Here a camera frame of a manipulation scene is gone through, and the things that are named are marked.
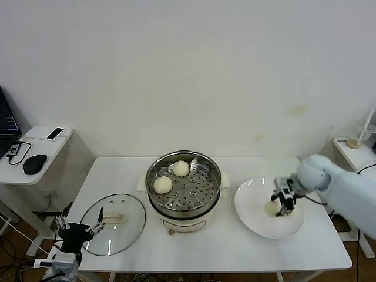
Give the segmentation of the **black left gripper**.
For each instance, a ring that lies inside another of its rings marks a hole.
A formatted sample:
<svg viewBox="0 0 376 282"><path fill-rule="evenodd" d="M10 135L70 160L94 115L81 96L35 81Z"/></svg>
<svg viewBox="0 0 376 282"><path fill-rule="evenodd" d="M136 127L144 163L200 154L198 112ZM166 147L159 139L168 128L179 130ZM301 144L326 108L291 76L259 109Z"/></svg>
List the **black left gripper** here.
<svg viewBox="0 0 376 282"><path fill-rule="evenodd" d="M61 251L64 253L80 253L83 243L91 241L92 234L101 231L105 226L103 208L100 209L97 223L92 227L85 224L69 223L67 216L72 205L73 202L70 202L56 217L58 234L63 240Z"/></svg>

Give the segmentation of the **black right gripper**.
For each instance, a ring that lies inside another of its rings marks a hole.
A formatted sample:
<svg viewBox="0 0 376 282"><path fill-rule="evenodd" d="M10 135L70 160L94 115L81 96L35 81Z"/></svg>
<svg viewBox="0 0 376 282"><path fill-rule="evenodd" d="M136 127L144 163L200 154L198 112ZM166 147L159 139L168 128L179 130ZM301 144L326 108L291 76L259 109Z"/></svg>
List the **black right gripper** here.
<svg viewBox="0 0 376 282"><path fill-rule="evenodd" d="M274 191L271 196L271 201L275 201L280 198L281 192L284 189L287 189L290 194L295 194L296 192L296 183L292 177L276 177L274 179ZM293 202L286 202L281 204L280 210L276 213L276 217L289 216L294 210Z"/></svg>

